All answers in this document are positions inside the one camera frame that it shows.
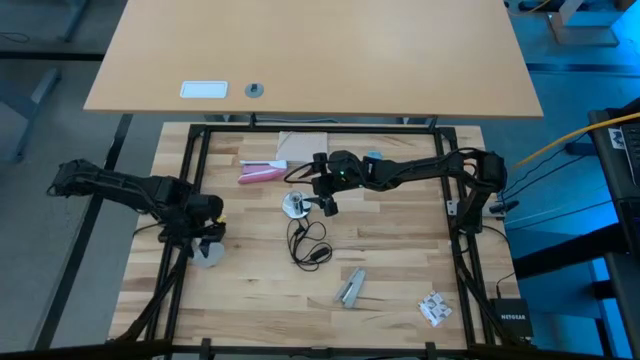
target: desk leg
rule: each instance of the desk leg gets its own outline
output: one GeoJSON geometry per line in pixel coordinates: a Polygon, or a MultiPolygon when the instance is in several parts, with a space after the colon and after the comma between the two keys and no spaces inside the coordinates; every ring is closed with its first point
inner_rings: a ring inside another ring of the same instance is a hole
{"type": "Polygon", "coordinates": [[[65,29],[64,34],[60,36],[60,40],[64,42],[71,41],[73,34],[78,28],[78,24],[80,24],[82,15],[87,9],[87,1],[88,0],[71,0],[71,18],[67,23],[67,28],[65,29]]]}
{"type": "Polygon", "coordinates": [[[626,252],[628,246],[620,224],[579,236],[533,254],[513,260],[518,279],[544,274],[565,266],[595,259],[608,252],[626,252]]]}
{"type": "MultiPolygon", "coordinates": [[[[120,123],[118,124],[118,129],[113,137],[113,143],[111,143],[111,147],[107,153],[107,158],[104,164],[105,170],[115,169],[118,157],[120,156],[120,151],[124,145],[124,140],[127,136],[127,132],[129,131],[129,125],[131,125],[132,118],[133,115],[122,115],[120,123]]],[[[60,318],[62,317],[64,308],[67,305],[67,300],[71,294],[71,289],[73,288],[73,283],[76,280],[76,275],[78,275],[78,270],[80,270],[84,252],[87,249],[87,245],[89,245],[91,233],[93,232],[93,227],[98,219],[102,202],[103,198],[101,196],[93,195],[89,201],[89,205],[87,205],[85,209],[82,222],[76,232],[76,238],[73,242],[71,252],[67,257],[64,272],[62,273],[60,282],[54,290],[55,295],[53,296],[49,307],[45,309],[45,314],[43,316],[44,319],[40,323],[40,330],[34,346],[35,350],[45,350],[51,347],[51,342],[53,341],[58,324],[60,323],[60,318]]]]}
{"type": "Polygon", "coordinates": [[[27,125],[20,134],[18,143],[9,155],[8,160],[12,162],[20,162],[24,156],[24,148],[33,130],[33,123],[38,116],[41,103],[46,96],[53,90],[54,85],[60,80],[60,71],[51,69],[47,71],[40,83],[33,91],[31,96],[25,96],[15,92],[13,86],[8,81],[0,81],[0,102],[5,103],[10,109],[20,114],[26,121],[27,125]]]}

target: wire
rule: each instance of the wire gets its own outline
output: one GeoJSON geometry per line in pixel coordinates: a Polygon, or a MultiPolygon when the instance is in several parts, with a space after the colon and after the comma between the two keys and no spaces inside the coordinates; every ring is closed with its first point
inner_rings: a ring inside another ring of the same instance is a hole
{"type": "Polygon", "coordinates": [[[323,241],[327,236],[327,228],[323,223],[314,221],[309,223],[309,219],[303,218],[306,224],[303,224],[300,219],[293,219],[289,221],[287,225],[287,245],[289,246],[289,254],[293,259],[293,262],[302,270],[307,272],[314,272],[320,268],[320,264],[324,264],[331,260],[333,256],[333,248],[329,243],[323,241]],[[298,228],[291,234],[291,224],[298,223],[298,228]],[[323,234],[319,238],[313,238],[308,236],[309,230],[313,225],[320,225],[322,227],[323,234]],[[303,240],[309,239],[316,241],[317,243],[311,247],[306,255],[299,257],[298,248],[303,240]]]}
{"type": "Polygon", "coordinates": [[[18,32],[0,31],[0,37],[18,44],[26,44],[31,41],[29,35],[18,32]]]}
{"type": "Polygon", "coordinates": [[[133,236],[136,236],[140,231],[147,230],[149,228],[152,228],[152,227],[155,227],[155,226],[158,226],[158,225],[163,225],[163,224],[160,223],[160,222],[157,222],[155,224],[151,224],[151,225],[147,225],[147,226],[143,226],[141,228],[138,228],[138,229],[136,229],[136,231],[133,232],[133,236]]]}
{"type": "MultiPolygon", "coordinates": [[[[571,142],[571,144],[577,142],[578,140],[582,139],[585,135],[587,135],[586,133],[580,135],[577,139],[573,140],[571,142]]],[[[513,189],[516,185],[518,185],[518,183],[520,183],[521,181],[523,181],[524,179],[527,178],[527,176],[531,175],[531,173],[533,173],[534,171],[538,170],[542,165],[544,165],[545,163],[551,161],[554,157],[556,157],[558,154],[560,154],[561,152],[563,152],[564,149],[560,149],[558,151],[556,151],[555,153],[553,153],[553,155],[549,156],[548,158],[542,160],[540,162],[540,164],[538,164],[538,166],[534,167],[533,169],[527,171],[526,174],[524,174],[523,177],[521,177],[520,179],[516,180],[515,183],[513,183],[513,185],[509,186],[507,189],[503,190],[502,193],[505,194],[507,192],[509,192],[511,189],[513,189]]]]}
{"type": "Polygon", "coordinates": [[[496,228],[494,228],[492,226],[489,226],[489,225],[482,225],[482,227],[485,228],[485,229],[493,230],[493,231],[497,232],[498,234],[502,235],[502,237],[504,238],[504,241],[506,241],[507,245],[509,245],[509,248],[511,248],[511,243],[509,242],[509,239],[507,238],[507,235],[505,235],[505,233],[503,233],[502,231],[500,231],[500,230],[498,230],[498,229],[496,229],[496,228]]]}
{"type": "Polygon", "coordinates": [[[551,144],[543,147],[542,149],[534,152],[533,154],[529,155],[528,157],[524,158],[523,160],[521,160],[520,162],[518,162],[517,164],[515,164],[513,167],[514,168],[519,168],[520,166],[530,162],[531,160],[535,159],[536,157],[542,155],[543,153],[547,152],[549,149],[553,148],[554,146],[567,141],[575,136],[578,136],[582,133],[586,133],[589,132],[591,130],[595,130],[595,129],[600,129],[602,127],[606,127],[609,125],[614,125],[614,124],[619,124],[621,122],[625,122],[625,121],[629,121],[629,120],[633,120],[633,119],[637,119],[640,117],[640,112],[637,113],[633,113],[630,115],[626,115],[626,116],[621,116],[621,117],[617,117],[611,120],[607,120],[607,121],[603,121],[601,123],[597,123],[597,124],[593,124],[593,125],[589,125],[586,127],[583,127],[582,129],[578,129],[574,132],[571,132],[561,138],[559,138],[558,140],[552,142],[551,144]]]}
{"type": "Polygon", "coordinates": [[[553,170],[551,170],[551,171],[547,172],[546,174],[544,174],[544,175],[542,175],[542,176],[538,177],[537,179],[535,179],[535,180],[533,180],[533,181],[529,182],[528,184],[526,184],[525,186],[521,187],[521,188],[520,188],[518,191],[516,191],[515,193],[513,193],[513,194],[511,194],[511,195],[507,196],[506,198],[503,198],[503,199],[502,199],[502,201],[504,202],[504,201],[506,201],[506,200],[511,199],[512,197],[514,197],[514,196],[516,196],[516,195],[520,194],[524,189],[528,188],[529,186],[531,186],[531,185],[533,185],[533,184],[537,183],[538,181],[540,181],[540,180],[542,180],[542,179],[546,178],[547,176],[549,176],[549,175],[551,175],[551,174],[555,173],[555,172],[556,172],[556,171],[558,171],[558,170],[561,170],[561,169],[563,169],[563,168],[565,168],[565,167],[567,167],[567,166],[569,166],[569,165],[571,165],[571,164],[573,164],[573,163],[575,163],[575,162],[578,162],[578,161],[580,161],[580,160],[584,159],[585,157],[586,157],[586,156],[580,156],[580,157],[579,157],[579,158],[577,158],[577,159],[573,159],[573,160],[571,160],[571,161],[569,161],[569,162],[566,162],[566,163],[564,163],[564,164],[562,164],[562,165],[560,165],[560,166],[556,167],[555,169],[553,169],[553,170]]]}
{"type": "Polygon", "coordinates": [[[570,211],[570,212],[568,212],[568,213],[564,213],[564,214],[556,215],[556,216],[550,217],[550,218],[548,218],[548,219],[540,220],[540,221],[537,221],[537,222],[534,222],[534,223],[531,223],[531,224],[523,225],[523,226],[520,226],[520,227],[517,227],[517,228],[513,228],[513,229],[509,229],[509,230],[510,230],[510,231],[515,231],[515,230],[520,230],[520,229],[528,228],[528,227],[530,227],[530,226],[534,226],[534,225],[542,224],[542,223],[547,222],[547,221],[551,221],[551,220],[559,219],[559,218],[561,218],[561,217],[565,217],[565,216],[569,216],[569,215],[577,214],[577,213],[579,213],[579,212],[583,212],[583,211],[585,211],[585,210],[593,209],[593,208],[595,208],[595,207],[598,207],[598,206],[602,206],[602,205],[608,204],[608,203],[610,203],[610,202],[611,202],[611,200],[607,200],[607,201],[599,202],[599,203],[597,203],[597,204],[589,205],[589,206],[583,207],[583,208],[578,209],[578,210],[574,210],[574,211],[570,211]]]}
{"type": "Polygon", "coordinates": [[[543,1],[540,5],[538,5],[538,6],[534,7],[534,8],[533,8],[533,9],[531,9],[531,10],[527,10],[527,11],[524,11],[524,12],[514,13],[514,12],[512,12],[512,11],[509,11],[509,9],[507,9],[507,12],[508,12],[509,14],[513,15],[513,16],[524,16],[524,15],[531,14],[532,12],[534,12],[534,11],[536,11],[536,10],[540,9],[541,7],[543,7],[543,6],[547,5],[547,4],[548,4],[548,3],[550,3],[550,2],[551,2],[551,0],[545,0],[545,1],[543,1]]]}
{"type": "Polygon", "coordinates": [[[285,123],[316,123],[316,122],[331,122],[335,124],[340,124],[340,121],[334,118],[324,118],[324,119],[298,119],[298,120],[287,120],[287,119],[273,119],[273,118],[256,118],[258,121],[271,121],[271,122],[285,122],[285,123]]]}
{"type": "Polygon", "coordinates": [[[578,200],[582,200],[582,199],[584,199],[586,197],[591,196],[593,193],[597,192],[598,190],[600,190],[600,189],[602,189],[603,187],[606,187],[606,186],[607,186],[606,183],[602,184],[602,185],[598,186],[597,188],[595,188],[593,190],[589,190],[589,191],[584,192],[584,193],[582,193],[582,194],[580,194],[578,196],[572,197],[572,199],[570,201],[564,203],[561,206],[555,207],[555,208],[550,209],[550,210],[545,210],[545,211],[542,211],[542,212],[539,212],[539,213],[536,213],[536,214],[528,215],[528,216],[525,216],[525,217],[522,217],[522,218],[519,218],[519,219],[516,219],[516,220],[510,220],[510,221],[505,222],[504,224],[505,224],[505,226],[507,226],[507,225],[515,224],[517,222],[529,220],[529,219],[534,218],[534,217],[538,217],[538,216],[542,216],[542,215],[549,214],[549,213],[552,213],[552,212],[556,212],[558,210],[562,210],[562,209],[566,208],[567,206],[569,206],[570,204],[575,203],[578,200]]]}
{"type": "Polygon", "coordinates": [[[508,278],[512,277],[515,274],[516,274],[516,272],[514,271],[511,274],[509,274],[509,275],[503,277],[502,279],[498,280],[498,282],[496,283],[496,295],[498,295],[498,299],[502,299],[502,294],[500,294],[500,282],[502,280],[505,280],[505,279],[508,279],[508,278]]]}
{"type": "Polygon", "coordinates": [[[295,169],[291,170],[291,172],[290,172],[290,173],[288,173],[287,175],[285,175],[285,177],[284,177],[283,181],[284,181],[284,182],[286,182],[287,184],[307,184],[307,185],[312,185],[312,184],[311,184],[311,181],[289,180],[289,178],[290,178],[293,174],[297,173],[298,171],[300,171],[300,170],[302,170],[302,169],[306,168],[307,166],[311,166],[311,165],[313,165],[313,164],[315,164],[315,162],[313,162],[313,161],[312,161],[312,162],[310,162],[310,163],[306,163],[306,164],[304,164],[304,165],[300,165],[300,166],[298,166],[297,168],[295,168],[295,169]]]}

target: butcher block tabletop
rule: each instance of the butcher block tabletop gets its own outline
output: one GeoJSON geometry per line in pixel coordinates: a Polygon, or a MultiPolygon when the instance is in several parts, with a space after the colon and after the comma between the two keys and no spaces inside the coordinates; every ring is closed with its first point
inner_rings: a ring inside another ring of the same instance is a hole
{"type": "MultiPolygon", "coordinates": [[[[153,175],[178,176],[189,126],[164,125],[153,175]]],[[[312,194],[311,186],[281,180],[239,185],[239,161],[272,160],[278,142],[278,133],[239,131],[214,131],[211,136],[202,193],[224,199],[226,254],[208,269],[188,266],[175,344],[199,345],[202,338],[211,338],[217,346],[424,348],[425,342],[435,342],[441,349],[466,348],[439,179],[405,183],[384,193],[337,193],[340,213],[330,218],[313,209],[309,219],[326,226],[326,241],[334,253],[318,271],[304,272],[287,250],[290,220],[281,202],[292,188],[312,194]],[[345,309],[333,298],[356,267],[366,269],[366,280],[355,308],[345,309]],[[418,310],[418,302],[431,291],[453,309],[437,327],[418,310]]],[[[460,147],[484,147],[479,127],[459,126],[456,132],[460,147]]],[[[328,137],[330,152],[344,149],[358,157],[379,151],[385,159],[407,161],[436,154],[430,135],[328,137]]],[[[199,147],[197,142],[194,151],[199,147]]],[[[138,227],[153,223],[141,216],[138,227]]],[[[485,224],[504,231],[497,220],[485,219],[485,224]]],[[[122,334],[153,295],[163,249],[159,231],[153,227],[133,239],[110,337],[122,334]]],[[[489,230],[477,235],[477,243],[487,294],[495,296],[496,281],[513,272],[508,244],[489,230]]],[[[464,240],[461,246],[466,247],[464,240]]],[[[500,289],[504,296],[519,297],[515,277],[502,281],[500,289]]],[[[469,298],[476,340],[481,342],[480,312],[469,298]]],[[[161,309],[159,337],[168,303],[166,299],[161,309]]]]}

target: white label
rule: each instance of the white label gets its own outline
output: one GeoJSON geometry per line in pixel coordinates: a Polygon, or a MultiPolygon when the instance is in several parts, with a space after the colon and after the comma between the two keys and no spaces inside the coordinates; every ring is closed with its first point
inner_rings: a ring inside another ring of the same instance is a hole
{"type": "Polygon", "coordinates": [[[611,146],[614,149],[624,150],[624,137],[622,137],[622,130],[609,128],[609,138],[611,139],[611,146]]]}
{"type": "Polygon", "coordinates": [[[226,81],[185,81],[180,97],[183,99],[224,99],[227,97],[226,81]]]}

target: small white object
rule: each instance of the small white object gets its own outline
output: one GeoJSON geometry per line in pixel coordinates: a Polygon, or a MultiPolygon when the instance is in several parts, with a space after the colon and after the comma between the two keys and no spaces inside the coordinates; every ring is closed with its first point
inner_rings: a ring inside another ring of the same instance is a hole
{"type": "Polygon", "coordinates": [[[224,99],[229,83],[226,81],[184,81],[180,97],[183,99],[224,99]]]}
{"type": "Polygon", "coordinates": [[[422,299],[418,304],[420,311],[424,317],[429,320],[431,326],[437,326],[444,319],[446,319],[453,310],[444,302],[444,299],[440,294],[432,291],[427,297],[422,299]]]}
{"type": "Polygon", "coordinates": [[[284,196],[284,199],[282,199],[282,211],[284,211],[284,213],[287,214],[287,216],[291,219],[302,219],[303,217],[309,215],[309,213],[311,212],[311,203],[304,201],[302,202],[302,212],[296,209],[295,204],[298,202],[298,199],[296,199],[296,197],[298,196],[302,198],[301,200],[309,198],[309,195],[303,192],[291,191],[284,196]]]}
{"type": "Polygon", "coordinates": [[[199,241],[193,241],[191,243],[191,249],[193,249],[193,259],[191,260],[194,265],[209,268],[215,266],[220,259],[224,256],[224,245],[221,243],[209,244],[209,256],[204,257],[204,254],[200,250],[199,241]]]}
{"type": "Polygon", "coordinates": [[[609,138],[611,139],[611,146],[614,149],[624,150],[624,137],[622,136],[622,130],[609,128],[609,138]]]}

